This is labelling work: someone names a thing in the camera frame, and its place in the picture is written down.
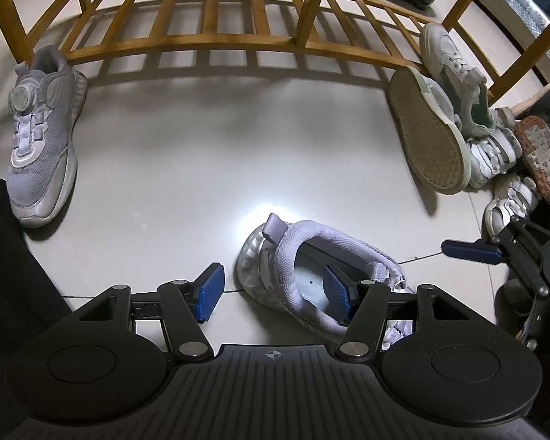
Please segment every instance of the tile floor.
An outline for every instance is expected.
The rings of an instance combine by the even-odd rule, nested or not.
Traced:
[[[52,0],[15,2],[28,29]],[[440,19],[453,2],[436,0],[427,14]],[[192,6],[174,16],[170,31],[193,30],[199,11]],[[267,11],[271,18],[277,8]],[[60,41],[77,13],[72,0],[39,45]],[[139,7],[124,37],[148,34],[153,17]],[[80,39],[96,43],[109,21],[103,12]],[[462,21],[500,72],[518,56],[477,6]],[[245,24],[236,8],[221,7],[219,31],[243,31]],[[317,25],[338,29],[335,21]],[[400,49],[411,51],[405,41]],[[14,64],[0,33],[0,177],[10,160],[6,98]],[[310,342],[312,334],[241,293],[232,276],[244,239],[274,211],[363,239],[404,262],[413,287],[436,284],[494,320],[493,293],[506,269],[440,254],[446,238],[480,237],[490,192],[447,197],[416,181],[384,93],[391,71],[243,51],[140,55],[78,68],[91,88],[74,132],[74,192],[52,224],[27,234],[31,251],[73,307],[110,285],[151,291],[171,279],[193,279],[220,261],[229,292],[203,326],[215,348]],[[540,87],[529,73],[500,104],[513,105]],[[162,343],[151,322],[140,322],[139,332]]]

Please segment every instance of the white sneaker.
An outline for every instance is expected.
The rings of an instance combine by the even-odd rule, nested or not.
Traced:
[[[464,138],[480,139],[492,134],[495,122],[489,111],[484,74],[469,66],[448,32],[437,23],[422,28],[420,48],[424,65],[461,117]]]
[[[523,180],[515,173],[495,179],[495,196],[485,208],[483,218],[489,236],[498,235],[517,215],[528,218],[538,205],[538,189],[534,180]]]
[[[286,223],[274,213],[245,241],[236,274],[261,304],[286,311],[312,332],[339,342],[351,307],[346,293],[333,286],[327,265],[358,270],[362,279],[413,293],[399,264],[377,248],[315,221]],[[411,334],[412,327],[410,320],[387,321],[383,349]]]
[[[458,128],[460,119],[440,85],[414,68],[400,68],[389,84],[389,102],[408,164],[418,178],[441,194],[465,189],[471,157]]]
[[[481,188],[500,173],[507,173],[521,157],[521,145],[506,127],[496,127],[483,140],[467,142],[471,154],[470,186]]]

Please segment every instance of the bed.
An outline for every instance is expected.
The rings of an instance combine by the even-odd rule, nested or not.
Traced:
[[[550,18],[532,0],[479,0],[523,48],[534,42]],[[536,64],[543,78],[550,83],[550,49]]]

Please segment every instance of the shoe sole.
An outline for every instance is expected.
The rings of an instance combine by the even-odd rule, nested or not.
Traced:
[[[453,195],[469,184],[470,154],[455,123],[439,108],[431,107],[426,98],[433,96],[422,91],[415,72],[401,68],[389,85],[389,101],[399,122],[403,149],[422,182],[436,192]]]
[[[529,116],[514,127],[524,151],[523,160],[550,204],[550,128],[540,117]]]
[[[432,65],[432,56],[430,55],[430,52],[428,51],[428,47],[430,46],[430,41],[428,37],[429,28],[432,25],[438,25],[437,23],[427,23],[422,28],[422,31],[420,32],[420,53],[422,53],[422,62],[426,69],[430,72],[430,75],[432,76],[432,79],[434,79],[437,83],[440,83],[440,74],[433,74],[433,65]]]
[[[529,99],[526,99],[525,101],[520,102],[519,104],[516,104],[514,107],[511,108],[511,112],[514,115],[514,117],[516,119],[523,119],[521,115],[525,113],[525,111],[530,110],[532,106],[549,91],[550,91],[550,84],[541,88]]]
[[[496,235],[495,230],[493,229],[493,210],[497,206],[497,200],[491,200],[485,207],[485,212],[483,214],[483,220],[485,222],[485,228],[490,237]]]
[[[67,135],[67,163],[65,166],[65,176],[63,176],[63,185],[57,197],[57,202],[53,211],[46,217],[30,216],[21,218],[21,225],[27,228],[37,228],[43,226],[52,221],[65,205],[69,194],[72,191],[73,183],[76,180],[77,173],[77,157],[76,152],[73,149],[73,128],[76,125],[77,119],[80,116],[83,109],[85,98],[88,93],[88,80],[79,71],[74,70],[76,75],[76,92],[71,106],[71,119],[72,124]]]

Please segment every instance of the wooden shoe rack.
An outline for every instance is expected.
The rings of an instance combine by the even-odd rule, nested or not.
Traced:
[[[16,61],[28,62],[33,58],[35,45],[69,1],[55,0],[27,33],[22,26],[14,1],[0,0],[0,28]],[[371,9],[383,9],[394,22],[392,27],[399,30],[417,55],[420,55],[419,43],[414,38],[417,33],[406,28],[403,18],[411,20],[418,31],[422,25],[432,20],[386,1],[349,0],[355,2],[362,11],[362,14],[355,14],[354,12],[342,10],[339,4],[342,0],[325,0],[330,8],[323,7],[321,5],[322,0],[292,0],[293,6],[297,10],[298,21],[291,36],[271,34],[267,12],[265,11],[265,0],[250,0],[254,27],[252,34],[219,33],[218,13],[220,2],[223,0],[199,1],[203,1],[204,10],[201,27],[197,33],[167,34],[173,11],[180,3],[179,0],[162,0],[148,37],[117,40],[119,29],[129,14],[131,6],[135,3],[135,0],[124,0],[122,5],[115,9],[114,18],[99,44],[74,47],[82,30],[90,18],[94,17],[98,6],[102,3],[102,0],[79,0],[81,14],[67,38],[63,41],[61,50],[70,64],[158,51],[221,49],[315,54],[390,68],[414,66],[423,73],[427,72],[422,64],[408,60],[401,54],[395,41],[386,30],[386,23],[376,18],[374,11],[371,11]],[[457,0],[441,23],[447,30],[454,29],[481,62],[494,81],[490,87],[490,102],[496,102],[550,49],[550,24],[514,64],[499,75],[488,57],[459,23],[459,18],[471,1]],[[314,26],[314,20],[321,11],[331,11],[335,15],[346,34],[349,44],[327,41],[322,35],[318,34]],[[358,25],[355,24],[355,20],[359,18],[368,21],[385,45],[387,52],[370,49],[368,43],[362,37]]]

